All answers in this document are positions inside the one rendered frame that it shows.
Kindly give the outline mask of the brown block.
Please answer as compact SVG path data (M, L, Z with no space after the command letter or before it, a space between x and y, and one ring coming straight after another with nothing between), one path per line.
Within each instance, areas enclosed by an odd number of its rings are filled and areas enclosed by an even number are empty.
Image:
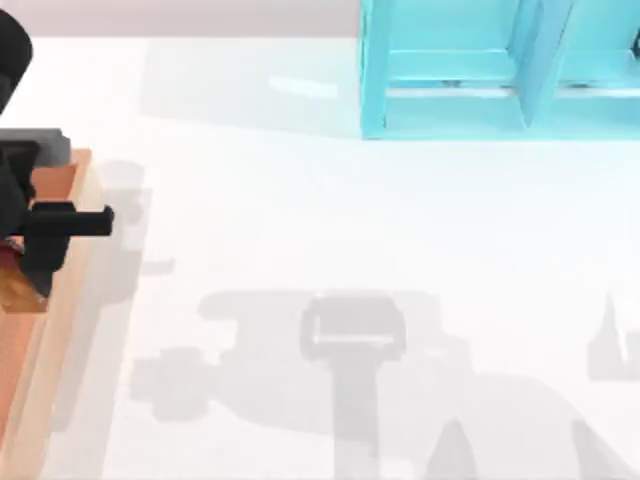
M43 313L48 301L21 270L23 254L19 242L12 238L0 240L0 307L11 314Z

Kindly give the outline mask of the shallow salmon-coloured box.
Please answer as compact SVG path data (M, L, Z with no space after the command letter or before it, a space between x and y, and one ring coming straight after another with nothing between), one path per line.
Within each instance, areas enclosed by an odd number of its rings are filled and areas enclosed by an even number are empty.
M68 197L70 180L37 196ZM92 165L78 211L106 206ZM43 313L6 313L0 307L0 480L39 480L53 405L80 300L93 241L68 237L62 268L54 273Z

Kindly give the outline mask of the light blue rack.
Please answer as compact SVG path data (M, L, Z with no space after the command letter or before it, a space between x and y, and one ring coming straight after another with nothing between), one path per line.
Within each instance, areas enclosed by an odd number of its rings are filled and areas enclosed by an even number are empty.
M368 139L640 140L640 0L360 0Z

